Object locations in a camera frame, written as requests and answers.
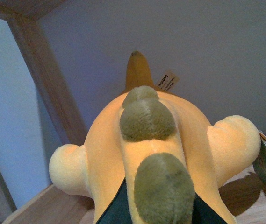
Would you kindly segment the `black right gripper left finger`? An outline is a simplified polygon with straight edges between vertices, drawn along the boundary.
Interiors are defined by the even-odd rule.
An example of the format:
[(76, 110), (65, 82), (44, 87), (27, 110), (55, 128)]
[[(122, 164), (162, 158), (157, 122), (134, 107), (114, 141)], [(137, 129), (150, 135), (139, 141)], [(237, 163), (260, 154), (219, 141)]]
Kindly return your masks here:
[(126, 179), (115, 197), (97, 221), (98, 224), (133, 224), (129, 211)]

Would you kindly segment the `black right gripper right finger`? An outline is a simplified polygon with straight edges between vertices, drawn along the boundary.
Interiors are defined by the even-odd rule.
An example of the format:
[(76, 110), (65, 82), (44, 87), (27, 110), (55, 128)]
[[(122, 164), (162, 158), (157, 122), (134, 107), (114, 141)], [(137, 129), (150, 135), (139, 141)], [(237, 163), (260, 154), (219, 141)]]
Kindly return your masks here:
[(226, 224), (226, 221), (196, 193), (193, 204), (193, 224)]

